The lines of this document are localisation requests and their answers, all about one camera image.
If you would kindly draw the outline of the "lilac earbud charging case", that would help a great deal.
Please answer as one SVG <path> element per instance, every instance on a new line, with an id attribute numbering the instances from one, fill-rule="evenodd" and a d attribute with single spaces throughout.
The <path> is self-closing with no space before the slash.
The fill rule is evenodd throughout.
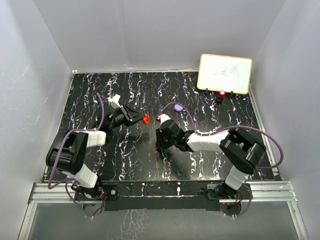
<path id="1" fill-rule="evenodd" d="M 182 112 L 182 111 L 184 110 L 184 108 L 183 108 L 181 105 L 179 105 L 179 104 L 175 104 L 175 105 L 174 105 L 174 110 L 175 110 L 176 112 L 180 113 L 180 112 Z"/>

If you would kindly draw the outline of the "orange earbud charging case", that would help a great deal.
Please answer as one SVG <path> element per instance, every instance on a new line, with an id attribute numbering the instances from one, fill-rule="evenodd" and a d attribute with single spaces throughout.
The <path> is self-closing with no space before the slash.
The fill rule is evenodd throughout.
<path id="1" fill-rule="evenodd" d="M 142 121 L 143 121 L 143 123 L 144 123 L 145 125 L 148 125 L 149 122 L 150 122 L 150 116 L 149 116 L 147 113 L 145 113 L 145 116 L 144 116 L 144 118 L 142 119 Z"/>

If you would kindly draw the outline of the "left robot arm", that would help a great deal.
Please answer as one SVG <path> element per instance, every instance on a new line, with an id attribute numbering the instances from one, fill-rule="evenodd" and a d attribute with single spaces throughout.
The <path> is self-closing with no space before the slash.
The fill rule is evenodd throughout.
<path id="1" fill-rule="evenodd" d="M 51 168 L 48 188 L 51 190 L 63 183 L 72 184 L 73 190 L 97 200 L 103 195 L 98 175 L 85 164 L 88 148 L 101 147 L 113 136 L 113 129 L 122 125 L 133 126 L 138 122 L 147 125 L 150 117 L 126 104 L 115 107 L 106 114 L 102 111 L 99 123 L 92 129 L 59 130 L 47 153 L 45 163 Z"/>

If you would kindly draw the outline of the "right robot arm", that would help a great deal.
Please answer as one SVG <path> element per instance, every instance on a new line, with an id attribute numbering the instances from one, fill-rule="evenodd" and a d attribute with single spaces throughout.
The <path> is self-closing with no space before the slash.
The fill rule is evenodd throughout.
<path id="1" fill-rule="evenodd" d="M 211 196 L 236 198 L 266 153 L 265 145 L 243 127 L 198 134 L 193 130 L 184 131 L 175 121 L 168 119 L 160 124 L 155 133 L 155 146 L 158 149 L 174 146 L 182 152 L 224 153 L 232 163 L 232 168 L 221 185 L 206 191 Z"/>

